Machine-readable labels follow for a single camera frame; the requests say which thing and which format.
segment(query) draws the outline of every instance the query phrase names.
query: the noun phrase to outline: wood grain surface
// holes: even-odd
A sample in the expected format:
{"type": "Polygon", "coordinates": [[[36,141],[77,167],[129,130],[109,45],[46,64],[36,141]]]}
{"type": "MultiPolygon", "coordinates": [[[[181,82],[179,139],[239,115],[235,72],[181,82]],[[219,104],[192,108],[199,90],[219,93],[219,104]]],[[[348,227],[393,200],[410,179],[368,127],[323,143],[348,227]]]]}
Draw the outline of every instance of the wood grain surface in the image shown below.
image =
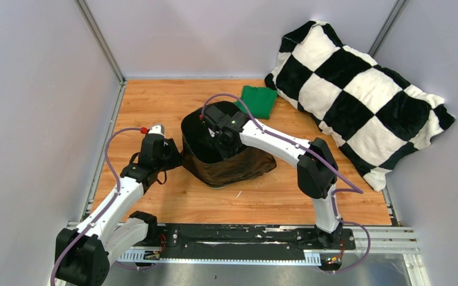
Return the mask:
{"type": "MultiPolygon", "coordinates": [[[[173,138],[182,150],[180,123],[202,106],[211,95],[228,92],[240,96],[244,85],[263,86],[262,79],[242,80],[130,80],[127,84],[115,130],[150,127],[162,123],[166,137],[173,138]]],[[[232,100],[220,97],[217,100],[232,100]]],[[[263,123],[289,135],[313,140],[321,137],[329,144],[339,170],[364,190],[359,194],[338,194],[338,206],[345,220],[366,225],[389,225],[390,218],[381,192],[373,191],[359,176],[350,161],[338,150],[334,140],[322,134],[306,113],[295,110],[278,97],[271,119],[263,123]]],[[[137,131],[118,135],[110,146],[110,160],[118,173],[130,156],[140,150],[143,136],[137,131]]],[[[158,217],[159,222],[176,223],[252,223],[313,224],[315,213],[310,198],[297,186],[296,170],[276,158],[277,168],[251,181],[212,189],[182,167],[168,171],[164,185],[154,184],[127,212],[141,210],[158,217]]],[[[105,165],[93,210],[115,185],[105,165]]],[[[338,180],[339,188],[347,185],[338,180]]]]}

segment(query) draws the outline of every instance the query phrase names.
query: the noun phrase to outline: green cloth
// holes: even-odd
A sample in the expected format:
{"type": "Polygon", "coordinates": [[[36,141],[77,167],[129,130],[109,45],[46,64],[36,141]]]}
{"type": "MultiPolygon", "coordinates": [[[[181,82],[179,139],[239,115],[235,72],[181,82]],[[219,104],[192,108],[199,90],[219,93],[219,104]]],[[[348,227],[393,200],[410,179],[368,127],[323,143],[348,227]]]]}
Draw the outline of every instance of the green cloth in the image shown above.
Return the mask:
{"type": "MultiPolygon", "coordinates": [[[[269,119],[271,109],[275,104],[277,92],[270,88],[254,88],[245,85],[242,90],[242,100],[255,118],[269,119]]],[[[246,113],[242,104],[237,101],[235,105],[246,113]]]]}

